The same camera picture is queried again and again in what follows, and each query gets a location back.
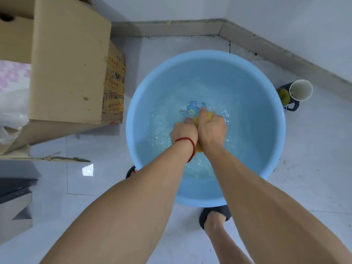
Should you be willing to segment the person's right hand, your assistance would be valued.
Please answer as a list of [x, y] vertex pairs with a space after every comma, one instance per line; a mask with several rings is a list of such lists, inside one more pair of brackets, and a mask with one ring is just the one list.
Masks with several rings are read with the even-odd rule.
[[213, 148], [223, 147], [228, 126], [225, 118], [214, 113], [212, 120], [198, 118], [197, 130], [199, 133], [198, 143], [204, 153]]

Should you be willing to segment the person's left hand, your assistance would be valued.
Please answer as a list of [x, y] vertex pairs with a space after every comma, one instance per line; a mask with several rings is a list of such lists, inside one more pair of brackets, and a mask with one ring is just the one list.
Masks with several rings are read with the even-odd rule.
[[192, 141], [192, 144], [196, 146], [198, 141], [198, 130], [196, 126], [190, 126], [185, 124], [184, 121], [174, 124], [173, 130], [170, 133], [172, 144], [181, 140]]

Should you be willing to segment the yellow printed cloth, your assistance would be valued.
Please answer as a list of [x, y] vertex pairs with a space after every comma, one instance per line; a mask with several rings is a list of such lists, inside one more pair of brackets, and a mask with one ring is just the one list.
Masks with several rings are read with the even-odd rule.
[[206, 103], [202, 102], [201, 104], [197, 103], [196, 101], [191, 101], [189, 105], [185, 108], [179, 109], [179, 113], [183, 116], [183, 118], [191, 118], [196, 126], [198, 126], [198, 115], [199, 110], [201, 108], [205, 108], [207, 115], [207, 120], [212, 120], [214, 112], [211, 111], [210, 107], [207, 106]]

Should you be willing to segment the person's left forearm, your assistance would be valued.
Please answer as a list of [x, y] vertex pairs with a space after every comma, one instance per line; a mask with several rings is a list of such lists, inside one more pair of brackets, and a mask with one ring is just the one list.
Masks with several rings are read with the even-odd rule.
[[40, 264], [146, 264], [171, 215], [191, 141], [175, 142], [91, 203]]

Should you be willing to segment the person's right forearm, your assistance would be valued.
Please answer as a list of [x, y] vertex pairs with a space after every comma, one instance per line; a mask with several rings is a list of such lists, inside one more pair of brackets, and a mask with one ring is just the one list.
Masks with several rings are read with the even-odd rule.
[[256, 264], [352, 264], [320, 220], [218, 144], [203, 147], [233, 221]]

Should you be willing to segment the blue plastic basin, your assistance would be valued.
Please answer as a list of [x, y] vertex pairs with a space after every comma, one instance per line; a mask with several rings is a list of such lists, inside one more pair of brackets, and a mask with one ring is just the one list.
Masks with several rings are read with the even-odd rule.
[[138, 138], [142, 137], [139, 119], [145, 122], [146, 105], [140, 105], [139, 102], [146, 101], [149, 85], [168, 70], [171, 70], [172, 74], [179, 75], [181, 72], [174, 70], [180, 64], [203, 60], [209, 62], [213, 59], [230, 65], [239, 65], [261, 85], [268, 99], [271, 100], [267, 107], [273, 112], [274, 143], [272, 154], [263, 170], [264, 177], [254, 173], [228, 152], [223, 146], [228, 129], [225, 118], [212, 114], [209, 120], [207, 110], [203, 107], [199, 111], [197, 125], [190, 118], [176, 123], [170, 134], [172, 145], [139, 169], [139, 177], [126, 178], [119, 183], [117, 195], [134, 209], [150, 208], [154, 211], [160, 209], [163, 211], [172, 208], [175, 201], [186, 205], [202, 204], [201, 199], [177, 194], [183, 171], [186, 164], [194, 158], [197, 143], [210, 161], [221, 188], [222, 197], [231, 210], [263, 210], [275, 205], [280, 195], [287, 198], [284, 192], [265, 180], [279, 160], [285, 139], [284, 112], [276, 91], [266, 76], [249, 62], [221, 51], [198, 50], [180, 54], [162, 63], [141, 82], [131, 99], [126, 121], [126, 139], [133, 161], [137, 165], [141, 163], [137, 142]]

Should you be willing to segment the dark mug with white inside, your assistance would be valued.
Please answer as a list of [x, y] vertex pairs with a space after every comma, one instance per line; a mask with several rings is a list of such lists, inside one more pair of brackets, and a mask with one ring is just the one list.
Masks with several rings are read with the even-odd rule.
[[279, 87], [276, 92], [284, 111], [296, 111], [300, 102], [306, 101], [311, 97], [313, 85], [308, 80], [299, 79]]

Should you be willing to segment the person's right leg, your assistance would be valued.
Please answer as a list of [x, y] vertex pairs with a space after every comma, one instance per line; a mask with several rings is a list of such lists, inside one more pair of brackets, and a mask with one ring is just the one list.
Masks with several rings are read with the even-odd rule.
[[253, 264], [248, 256], [235, 244], [225, 230], [223, 224], [205, 225], [205, 233], [209, 237], [220, 264]]

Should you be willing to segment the large cardboard box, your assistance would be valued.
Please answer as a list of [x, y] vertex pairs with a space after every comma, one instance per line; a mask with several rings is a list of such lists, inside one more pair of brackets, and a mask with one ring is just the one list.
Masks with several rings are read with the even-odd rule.
[[1, 155], [103, 123], [110, 32], [90, 0], [0, 0], [0, 61], [31, 65], [29, 122]]

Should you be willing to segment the flattened cardboard piece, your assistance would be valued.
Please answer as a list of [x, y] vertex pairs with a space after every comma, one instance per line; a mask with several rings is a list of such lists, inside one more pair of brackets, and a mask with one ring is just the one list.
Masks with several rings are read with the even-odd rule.
[[55, 155], [48, 155], [44, 157], [33, 157], [30, 155], [30, 146], [27, 145], [18, 150], [13, 150], [0, 155], [0, 160], [91, 163], [91, 161], [87, 159], [82, 159], [78, 157], [67, 158], [67, 157], [57, 156], [56, 154], [57, 153], [55, 153]]

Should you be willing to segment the white plastic bag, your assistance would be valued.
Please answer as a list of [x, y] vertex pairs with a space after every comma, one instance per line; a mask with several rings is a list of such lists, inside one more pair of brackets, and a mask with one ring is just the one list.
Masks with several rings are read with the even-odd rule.
[[25, 114], [0, 112], [0, 144], [11, 144], [28, 122], [28, 116]]

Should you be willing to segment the pink floral fabric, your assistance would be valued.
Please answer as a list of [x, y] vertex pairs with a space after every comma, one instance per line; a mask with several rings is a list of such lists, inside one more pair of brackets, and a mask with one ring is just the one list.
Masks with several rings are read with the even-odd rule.
[[31, 64], [0, 60], [0, 94], [30, 87]]

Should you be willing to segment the grey box with dark lid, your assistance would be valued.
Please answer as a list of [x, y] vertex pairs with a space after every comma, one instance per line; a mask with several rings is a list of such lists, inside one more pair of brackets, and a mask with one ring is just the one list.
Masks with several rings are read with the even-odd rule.
[[33, 226], [28, 211], [36, 178], [0, 178], [0, 245]]

